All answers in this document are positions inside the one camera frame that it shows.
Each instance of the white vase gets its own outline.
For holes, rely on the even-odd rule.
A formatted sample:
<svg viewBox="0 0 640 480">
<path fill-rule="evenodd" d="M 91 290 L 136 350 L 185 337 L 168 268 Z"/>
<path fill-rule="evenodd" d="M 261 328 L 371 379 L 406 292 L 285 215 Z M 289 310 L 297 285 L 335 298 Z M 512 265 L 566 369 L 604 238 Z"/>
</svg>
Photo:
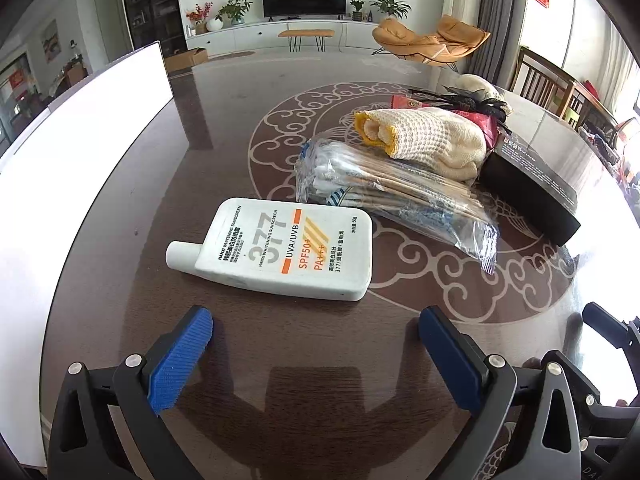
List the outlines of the white vase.
<svg viewBox="0 0 640 480">
<path fill-rule="evenodd" d="M 207 30 L 209 32 L 213 32 L 214 30 L 220 30 L 222 28 L 222 25 L 224 25 L 222 23 L 222 20 L 220 20 L 219 18 L 213 18 L 212 20 L 209 20 L 207 22 Z"/>
</svg>

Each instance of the dark cabinet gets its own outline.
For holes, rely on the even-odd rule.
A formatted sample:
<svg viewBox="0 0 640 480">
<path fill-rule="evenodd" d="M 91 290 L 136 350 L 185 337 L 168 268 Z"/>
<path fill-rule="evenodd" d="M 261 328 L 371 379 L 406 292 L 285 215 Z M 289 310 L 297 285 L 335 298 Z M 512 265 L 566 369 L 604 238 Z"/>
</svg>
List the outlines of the dark cabinet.
<svg viewBox="0 0 640 480">
<path fill-rule="evenodd" d="M 159 41 L 164 57 L 187 50 L 178 0 L 124 0 L 134 48 Z"/>
</svg>

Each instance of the sunscreen label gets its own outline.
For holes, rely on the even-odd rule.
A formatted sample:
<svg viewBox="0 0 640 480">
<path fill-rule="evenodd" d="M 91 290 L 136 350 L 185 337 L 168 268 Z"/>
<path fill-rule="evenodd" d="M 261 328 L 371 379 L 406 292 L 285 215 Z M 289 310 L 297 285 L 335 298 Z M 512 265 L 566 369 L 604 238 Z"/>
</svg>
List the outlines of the sunscreen label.
<svg viewBox="0 0 640 480">
<path fill-rule="evenodd" d="M 236 205 L 221 228 L 219 263 L 265 272 L 341 272 L 357 265 L 358 217 L 341 208 L 252 201 Z"/>
</svg>

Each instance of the orange lounge chair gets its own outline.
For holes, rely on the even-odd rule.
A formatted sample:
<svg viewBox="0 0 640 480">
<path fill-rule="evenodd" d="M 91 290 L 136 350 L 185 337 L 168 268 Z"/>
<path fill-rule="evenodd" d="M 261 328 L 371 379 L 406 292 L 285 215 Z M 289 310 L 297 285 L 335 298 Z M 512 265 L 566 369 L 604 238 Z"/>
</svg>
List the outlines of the orange lounge chair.
<svg viewBox="0 0 640 480">
<path fill-rule="evenodd" d="M 455 63 L 475 51 L 491 35 L 447 14 L 438 22 L 435 34 L 419 36 L 395 18 L 383 20 L 372 34 L 380 45 L 374 54 L 387 50 L 403 59 L 433 65 Z"/>
</svg>

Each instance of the red plastic wrapper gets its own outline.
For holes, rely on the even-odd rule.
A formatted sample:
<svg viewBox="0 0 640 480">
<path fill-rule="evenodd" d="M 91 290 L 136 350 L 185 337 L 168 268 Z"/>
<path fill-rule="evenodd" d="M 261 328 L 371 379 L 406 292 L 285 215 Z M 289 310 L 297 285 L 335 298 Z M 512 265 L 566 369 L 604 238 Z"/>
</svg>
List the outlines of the red plastic wrapper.
<svg viewBox="0 0 640 480">
<path fill-rule="evenodd" d="M 429 106 L 431 105 L 415 99 L 410 99 L 403 95 L 394 95 L 391 97 L 392 108 L 426 108 Z M 484 133 L 484 142 L 486 142 L 487 151 L 492 150 L 495 147 L 495 143 L 498 140 L 498 123 L 495 120 L 495 117 L 475 112 L 463 112 L 460 110 L 451 110 L 451 112 L 467 118 L 480 126 L 482 133 Z"/>
</svg>

